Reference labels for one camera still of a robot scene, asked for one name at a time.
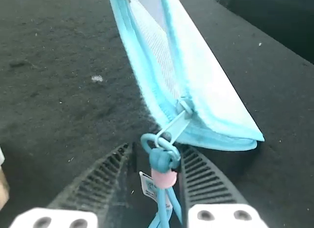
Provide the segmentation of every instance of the white tag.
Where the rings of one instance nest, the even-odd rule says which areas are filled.
[[[157,202],[157,190],[156,190],[157,187],[155,186],[153,179],[149,175],[143,172],[139,172],[139,176],[141,178],[143,194],[153,199],[155,202]],[[172,209],[172,204],[170,203],[170,200],[167,194],[166,194],[166,209],[168,210]]]

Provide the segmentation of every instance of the light blue mesh bag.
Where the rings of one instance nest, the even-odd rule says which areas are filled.
[[[161,128],[193,110],[177,142],[254,149],[263,135],[179,0],[110,0],[146,105]]]

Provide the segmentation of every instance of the pink cord lock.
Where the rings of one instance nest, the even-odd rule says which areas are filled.
[[[155,186],[160,189],[167,189],[176,184],[177,173],[171,170],[166,173],[160,173],[152,169],[152,178],[154,180]]]

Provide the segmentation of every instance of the dark background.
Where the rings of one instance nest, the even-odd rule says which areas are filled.
[[[266,138],[257,151],[206,155],[270,227],[311,228],[313,65],[212,0],[181,1]],[[108,0],[0,0],[0,47],[0,145],[11,186],[0,227],[7,228],[156,126]]]
[[[287,48],[314,63],[314,0],[218,0]]]

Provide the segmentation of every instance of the blue cord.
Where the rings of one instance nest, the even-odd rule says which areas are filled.
[[[144,150],[149,154],[149,161],[152,169],[160,173],[166,173],[171,169],[177,168],[181,158],[178,149],[161,137],[157,138],[159,148],[152,149],[148,145],[148,141],[155,142],[156,138],[157,136],[151,133],[144,134],[141,137],[141,144]],[[179,221],[182,224],[182,210],[173,188],[157,188],[158,213],[152,220],[149,228],[169,228],[169,220],[172,215],[172,209],[166,209],[166,193]]]
[[[161,227],[169,228],[166,209],[166,192],[164,189],[157,189],[157,204]]]
[[[171,209],[167,209],[168,221],[170,220],[171,215],[172,215],[172,208]],[[152,222],[150,223],[148,228],[161,228],[160,219],[159,219],[159,214],[158,213],[156,213],[156,216],[154,217],[154,219],[152,220]]]
[[[176,197],[175,191],[173,190],[172,187],[166,189],[167,195],[169,197],[169,200],[173,206],[173,209],[180,221],[180,223],[182,224],[182,210],[181,210],[181,206],[180,203]]]

